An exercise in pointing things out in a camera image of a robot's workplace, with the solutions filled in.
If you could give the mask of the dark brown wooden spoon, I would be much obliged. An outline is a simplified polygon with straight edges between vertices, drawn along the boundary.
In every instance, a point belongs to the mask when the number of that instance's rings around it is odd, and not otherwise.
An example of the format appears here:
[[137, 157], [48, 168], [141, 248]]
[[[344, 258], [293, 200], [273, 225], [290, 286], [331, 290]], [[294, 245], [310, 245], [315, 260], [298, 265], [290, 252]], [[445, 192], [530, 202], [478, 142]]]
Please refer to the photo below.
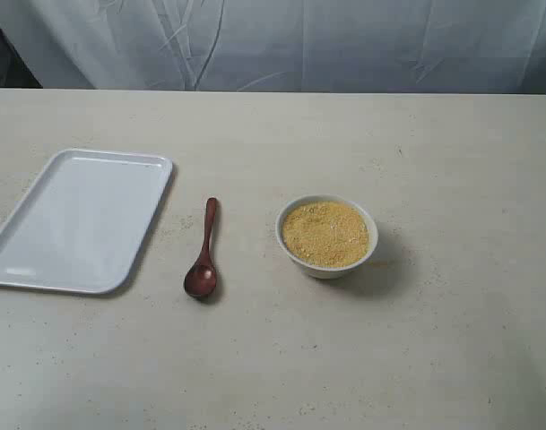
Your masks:
[[217, 271], [212, 262], [210, 243], [212, 227], [215, 220], [218, 201], [211, 197], [206, 202], [204, 216], [204, 241], [200, 254], [187, 272], [184, 279], [184, 290], [192, 298], [205, 299], [217, 286]]

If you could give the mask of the yellow-brown powder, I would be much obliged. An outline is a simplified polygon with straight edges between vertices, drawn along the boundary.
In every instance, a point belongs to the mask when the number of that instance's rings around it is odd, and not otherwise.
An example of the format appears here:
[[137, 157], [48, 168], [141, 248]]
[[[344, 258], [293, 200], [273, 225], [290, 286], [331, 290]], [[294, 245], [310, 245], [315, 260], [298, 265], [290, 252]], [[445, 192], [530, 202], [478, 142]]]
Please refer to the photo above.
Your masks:
[[282, 240], [294, 256], [310, 265], [341, 268], [367, 254], [369, 232], [360, 213], [350, 205], [310, 202], [286, 216]]

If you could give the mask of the white ceramic bowl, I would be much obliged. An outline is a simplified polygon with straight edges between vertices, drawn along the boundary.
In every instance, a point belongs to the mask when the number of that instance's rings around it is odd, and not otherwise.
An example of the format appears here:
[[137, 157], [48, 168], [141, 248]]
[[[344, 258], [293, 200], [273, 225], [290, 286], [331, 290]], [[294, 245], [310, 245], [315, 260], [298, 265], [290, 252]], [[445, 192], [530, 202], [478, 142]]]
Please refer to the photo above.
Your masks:
[[281, 249], [307, 275], [337, 279], [357, 270], [375, 252], [377, 225], [356, 202], [328, 194], [287, 203], [276, 220]]

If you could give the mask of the white backdrop cloth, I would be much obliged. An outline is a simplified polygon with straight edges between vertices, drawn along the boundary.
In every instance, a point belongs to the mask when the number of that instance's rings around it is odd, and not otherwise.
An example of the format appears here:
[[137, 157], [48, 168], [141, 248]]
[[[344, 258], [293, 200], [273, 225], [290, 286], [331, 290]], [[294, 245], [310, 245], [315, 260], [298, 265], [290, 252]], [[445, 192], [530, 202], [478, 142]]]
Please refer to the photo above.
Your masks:
[[46, 88], [546, 94], [546, 1], [0, 1]]

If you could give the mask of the white rectangular plastic tray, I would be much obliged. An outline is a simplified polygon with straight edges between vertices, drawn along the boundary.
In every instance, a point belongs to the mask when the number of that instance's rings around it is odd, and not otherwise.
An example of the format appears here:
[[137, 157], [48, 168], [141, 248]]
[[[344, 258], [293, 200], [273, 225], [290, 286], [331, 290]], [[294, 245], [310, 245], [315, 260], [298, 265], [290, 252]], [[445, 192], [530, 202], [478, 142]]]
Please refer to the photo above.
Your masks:
[[0, 227], [0, 286], [87, 295], [121, 287], [172, 173], [161, 156], [58, 152]]

